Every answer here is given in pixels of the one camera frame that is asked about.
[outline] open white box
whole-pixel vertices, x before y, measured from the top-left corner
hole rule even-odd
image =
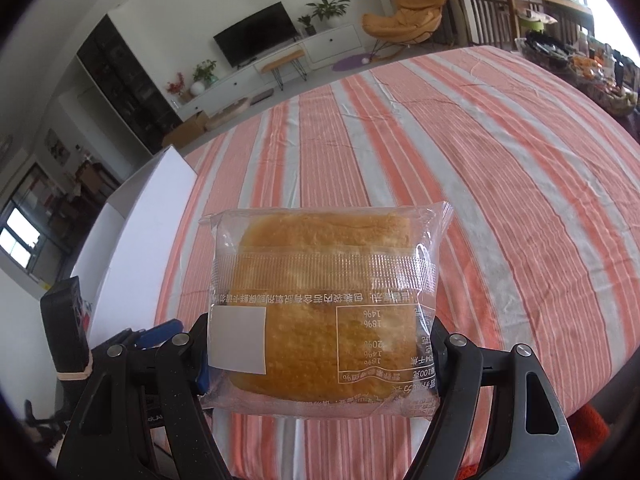
[[[175,235],[196,173],[169,146],[107,200],[71,273],[92,305],[89,348],[154,325]]]

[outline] white paper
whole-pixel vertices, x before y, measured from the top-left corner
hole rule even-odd
[[[214,305],[209,313],[209,366],[266,374],[265,306]]]

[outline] striped bedsheet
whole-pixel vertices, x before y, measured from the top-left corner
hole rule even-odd
[[[301,94],[190,153],[198,179],[157,322],[207,309],[213,240],[227,208],[449,201],[438,316],[476,344],[535,348],[567,415],[640,338],[640,149],[596,104],[492,47],[373,68]],[[489,413],[482,392],[465,463]],[[214,410],[233,475],[400,479],[421,419],[295,420]]]

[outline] white plant pot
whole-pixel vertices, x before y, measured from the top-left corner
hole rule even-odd
[[[202,81],[196,81],[189,88],[189,93],[194,97],[202,94],[204,91],[205,91],[205,86],[204,86],[204,83]]]
[[[331,16],[326,19],[326,22],[331,28],[340,27],[344,25],[344,16]]]

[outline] clear plastic packaging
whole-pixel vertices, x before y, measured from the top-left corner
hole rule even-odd
[[[204,407],[430,417],[430,333],[446,202],[229,210],[216,239]]]

